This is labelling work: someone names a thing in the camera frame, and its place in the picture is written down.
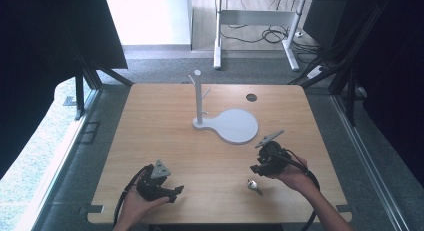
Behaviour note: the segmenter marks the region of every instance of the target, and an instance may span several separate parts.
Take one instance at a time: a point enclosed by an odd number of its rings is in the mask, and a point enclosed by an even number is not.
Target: wooden tabletop
[[[171,171],[162,185],[184,185],[173,204],[149,213],[146,223],[287,223],[306,222],[312,212],[299,193],[282,182],[250,170],[259,164],[258,144],[284,129],[275,141],[308,160],[329,202],[347,205],[303,89],[284,85],[203,84],[205,117],[231,108],[251,112],[259,123],[256,137],[243,145],[229,144],[214,131],[196,130],[195,90],[191,84],[135,84],[131,88],[92,205],[92,223],[112,223],[118,198],[131,178],[160,159]],[[255,102],[246,96],[255,94]],[[247,188],[255,180],[263,196]],[[342,213],[347,221],[351,213]]]

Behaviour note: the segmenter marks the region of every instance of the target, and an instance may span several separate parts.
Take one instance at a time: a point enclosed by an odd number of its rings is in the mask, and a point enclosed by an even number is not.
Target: floor
[[[261,7],[268,9],[271,5],[269,2],[268,0],[268,3],[262,4]],[[214,0],[193,0],[193,24],[205,20],[197,16],[200,13],[213,15],[213,3]],[[247,7],[251,4],[247,0],[234,0],[234,5],[242,5],[242,3]],[[282,2],[285,7],[291,7],[291,3],[290,0]],[[281,66],[276,60],[284,59],[285,55],[279,51],[282,48],[278,44],[270,45],[267,42],[258,42],[245,46],[246,43],[242,42],[234,46],[231,45],[236,43],[234,40],[225,40],[225,42],[223,40],[224,50],[227,50],[223,56],[225,68],[223,71],[214,71],[212,66],[208,68],[207,64],[213,57],[211,51],[213,35],[210,35],[213,32],[210,30],[214,30],[213,24],[208,25],[212,25],[212,28],[193,25],[193,36],[191,37],[193,50],[190,50],[190,47],[187,48],[190,45],[187,45],[185,34],[176,38],[179,41],[166,41],[161,46],[144,46],[141,49],[132,45],[124,46],[130,68],[129,70],[119,70],[119,73],[134,82],[181,83],[185,82],[181,75],[184,70],[169,73],[167,71],[173,67],[177,69],[172,60],[182,59],[186,63],[180,63],[181,67],[178,66],[178,68],[189,69],[196,65],[202,65],[208,69],[210,82],[285,82],[285,80],[273,79],[272,77],[275,76],[273,73],[255,74],[257,70],[249,71],[251,73],[244,79],[239,76],[239,73],[232,73],[232,70],[236,69],[233,66],[235,63],[238,64],[238,67],[245,65],[243,66],[245,70],[248,70],[249,66],[254,66],[254,63],[249,63],[249,61],[255,61],[251,60],[252,58],[268,58],[271,62],[270,67]],[[246,40],[254,39],[255,35],[263,31],[260,29],[259,32],[255,28],[243,31],[240,34],[242,36],[239,37]],[[196,38],[199,36],[209,38],[204,40]],[[314,44],[313,40],[307,39],[307,37],[303,38],[295,41]],[[135,42],[138,42],[136,45],[151,45],[151,43],[143,44],[142,41]],[[302,54],[298,58],[310,60],[312,58],[310,55]],[[151,68],[150,72],[144,72],[143,67],[157,67],[157,69]],[[284,78],[288,80],[298,75],[289,70],[288,66],[282,67],[277,72],[281,71],[285,74]],[[90,227],[92,230],[110,228],[109,225],[87,226],[88,224],[84,223],[84,215],[90,212],[92,197],[90,195],[96,188],[98,181],[96,177],[101,173],[101,163],[107,157],[108,145],[113,139],[113,130],[116,129],[119,122],[119,113],[125,104],[125,97],[129,89],[109,76],[99,74],[104,82],[104,87],[97,93],[93,93],[85,85],[86,103],[91,106],[88,106],[87,120],[81,122],[74,120],[75,106],[73,106],[72,98],[75,97],[74,81],[68,80],[57,87],[55,101],[45,120],[8,174],[0,181],[0,213],[2,216],[0,230],[30,230],[32,224],[36,224],[34,230],[57,230],[59,227],[61,230],[75,230],[82,227]],[[355,221],[358,227],[361,227],[358,230],[424,230],[420,225],[424,219],[422,187],[414,181],[396,152],[370,122],[366,112],[362,110],[361,101],[358,101],[355,106],[357,126],[350,127],[338,112],[339,109],[343,109],[343,105],[338,105],[343,104],[343,101],[340,101],[343,98],[330,97],[325,92],[326,85],[328,85],[328,80],[308,89],[307,95],[345,195],[348,202],[352,204],[351,211],[358,217],[358,220]],[[110,108],[111,105],[115,108],[114,112],[100,112],[102,108]],[[90,152],[93,146],[86,143],[93,138],[90,136],[93,133],[90,129],[98,120],[103,123],[96,137],[95,150],[103,150],[103,152],[95,153]],[[69,155],[69,158],[65,160],[63,157],[66,155]],[[96,161],[98,167],[91,167],[90,161]],[[61,167],[67,172],[57,172],[57,168]],[[377,167],[377,175],[373,172],[372,167]],[[56,180],[60,185],[54,186],[51,180]],[[406,224],[394,224],[403,219]],[[298,230],[298,227],[299,224],[293,224],[285,227],[285,230]],[[170,228],[176,230],[176,227],[162,227],[163,230]],[[311,230],[320,230],[320,228],[315,225]]]

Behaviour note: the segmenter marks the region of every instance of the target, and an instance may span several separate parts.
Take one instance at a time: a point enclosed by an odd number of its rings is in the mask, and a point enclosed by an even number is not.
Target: hand
[[[307,166],[306,159],[300,157],[293,157],[292,155],[292,160],[299,164]],[[272,179],[279,179],[285,185],[287,185],[287,187],[296,190],[302,194],[308,189],[315,188],[315,185],[312,180],[308,176],[306,176],[302,172],[302,170],[292,164],[289,164],[283,172],[279,174],[268,175],[267,177]]]
[[[113,229],[114,231],[129,230],[131,227],[140,222],[150,210],[169,201],[169,197],[162,197],[151,202],[142,198],[136,189],[140,177],[136,180],[124,199],[121,215]]]

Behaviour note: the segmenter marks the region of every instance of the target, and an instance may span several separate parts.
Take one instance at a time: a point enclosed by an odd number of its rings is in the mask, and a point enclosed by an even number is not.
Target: person's right hand
[[[306,159],[300,157],[297,158],[299,158],[303,165],[307,166]],[[300,163],[297,158],[293,157],[292,155],[292,160],[297,163]],[[279,174],[268,175],[267,177],[272,179],[279,179],[285,185],[287,185],[287,187],[296,190],[300,193],[303,193],[310,188],[315,188],[315,185],[312,180],[308,176],[306,176],[305,173],[302,172],[302,170],[292,164],[289,164],[283,172]]]

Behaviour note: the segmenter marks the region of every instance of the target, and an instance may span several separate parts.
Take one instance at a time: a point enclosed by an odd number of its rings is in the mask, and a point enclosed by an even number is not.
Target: small metal object
[[[269,143],[270,141],[272,141],[273,139],[275,139],[276,137],[278,137],[278,135],[280,135],[282,133],[284,133],[284,129],[282,129],[282,130],[280,130],[276,133],[265,136],[264,139],[255,146],[255,148],[259,148],[261,146],[264,146],[265,144]]]
[[[260,196],[262,196],[263,195],[263,193],[262,193],[262,191],[259,189],[259,187],[258,187],[258,184],[255,182],[255,181],[253,181],[253,180],[247,180],[247,187],[250,189],[250,190],[253,190],[253,191],[255,191],[256,193],[258,193]]]

